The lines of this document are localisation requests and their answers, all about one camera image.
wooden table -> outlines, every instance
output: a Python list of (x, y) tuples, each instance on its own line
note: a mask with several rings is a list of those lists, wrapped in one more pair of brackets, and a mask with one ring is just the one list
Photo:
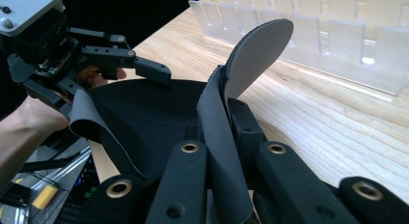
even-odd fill
[[(198, 81), (232, 49), (204, 35), (191, 9), (134, 48), (168, 66), (174, 79)], [(290, 145), (323, 181), (366, 177), (409, 203), (409, 87), (394, 97), (278, 60), (239, 99), (269, 140)]]

black cloth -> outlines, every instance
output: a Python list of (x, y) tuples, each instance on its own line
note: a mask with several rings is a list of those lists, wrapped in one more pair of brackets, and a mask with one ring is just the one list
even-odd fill
[[(73, 116), (80, 112), (83, 118), (71, 121), (70, 128), (103, 143), (122, 174), (150, 178), (164, 169), (186, 129), (198, 126), (196, 105), (204, 87), (197, 81), (165, 86), (146, 79), (98, 87), (86, 92), (91, 100), (75, 96)], [(91, 102), (104, 124), (91, 121), (94, 114), (86, 112)]]

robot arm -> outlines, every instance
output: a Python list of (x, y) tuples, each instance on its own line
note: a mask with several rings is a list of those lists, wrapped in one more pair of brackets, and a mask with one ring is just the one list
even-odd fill
[(0, 49), (10, 54), (13, 81), (67, 118), (70, 104), (52, 90), (73, 98), (87, 66), (98, 66), (105, 79), (117, 79), (116, 68), (162, 84), (171, 78), (166, 66), (137, 57), (124, 36), (69, 28), (62, 0), (0, 1), (7, 1), (0, 4)]

